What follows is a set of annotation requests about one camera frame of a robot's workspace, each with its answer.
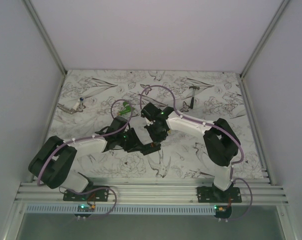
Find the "black fuse box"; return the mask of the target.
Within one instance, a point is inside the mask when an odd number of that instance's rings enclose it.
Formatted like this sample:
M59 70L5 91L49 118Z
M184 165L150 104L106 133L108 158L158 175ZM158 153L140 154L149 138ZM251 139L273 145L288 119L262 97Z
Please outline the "black fuse box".
M160 143L148 143L145 144L141 147L139 150L144 156L152 154L154 152L160 151L161 150L161 144Z

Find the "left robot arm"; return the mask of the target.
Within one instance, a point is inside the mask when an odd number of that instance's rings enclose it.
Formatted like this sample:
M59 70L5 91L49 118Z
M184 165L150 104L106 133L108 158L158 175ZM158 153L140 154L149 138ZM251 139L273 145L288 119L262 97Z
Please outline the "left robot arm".
M92 153L111 151L116 147L127 153L142 154L145 154L147 149L134 128L120 116L90 137L69 141L56 135L50 137L32 159L28 170L37 177L39 185L46 185L51 189L63 187L75 192L80 200L87 201L93 195L93 188L89 185L90 180L87 177L72 170L74 160Z

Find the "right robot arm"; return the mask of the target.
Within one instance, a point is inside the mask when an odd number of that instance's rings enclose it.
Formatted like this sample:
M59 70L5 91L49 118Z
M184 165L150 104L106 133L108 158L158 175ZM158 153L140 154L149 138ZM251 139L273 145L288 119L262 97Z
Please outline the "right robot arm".
M206 121L173 107L160 109L151 102L141 109L141 117L145 118L145 128L155 143L163 142L170 130L202 138L208 157L215 164L213 198L222 203L230 197L232 159L241 150L241 143L226 120Z

